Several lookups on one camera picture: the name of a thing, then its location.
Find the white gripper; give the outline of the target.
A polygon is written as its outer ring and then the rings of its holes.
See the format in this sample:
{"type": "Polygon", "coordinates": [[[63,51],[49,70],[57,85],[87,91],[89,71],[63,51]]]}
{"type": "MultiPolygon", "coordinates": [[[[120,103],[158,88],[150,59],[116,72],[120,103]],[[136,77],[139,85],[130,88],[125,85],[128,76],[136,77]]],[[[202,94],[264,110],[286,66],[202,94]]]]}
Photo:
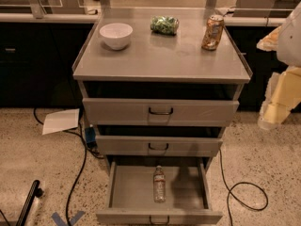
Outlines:
{"type": "Polygon", "coordinates": [[[291,67],[281,75],[272,73],[261,104],[259,127],[263,130],[276,129],[300,103],[301,68],[291,67]]]}

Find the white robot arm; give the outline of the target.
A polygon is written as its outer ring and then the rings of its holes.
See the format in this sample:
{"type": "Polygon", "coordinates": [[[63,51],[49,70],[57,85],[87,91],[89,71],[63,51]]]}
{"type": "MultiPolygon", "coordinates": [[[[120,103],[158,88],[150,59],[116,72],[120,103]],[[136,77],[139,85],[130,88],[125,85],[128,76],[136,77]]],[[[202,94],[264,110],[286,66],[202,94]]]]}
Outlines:
{"type": "Polygon", "coordinates": [[[257,48],[276,51],[277,60],[287,65],[283,73],[272,73],[261,104],[258,125],[271,130],[301,103],[301,3],[282,25],[257,43],[257,48]]]}

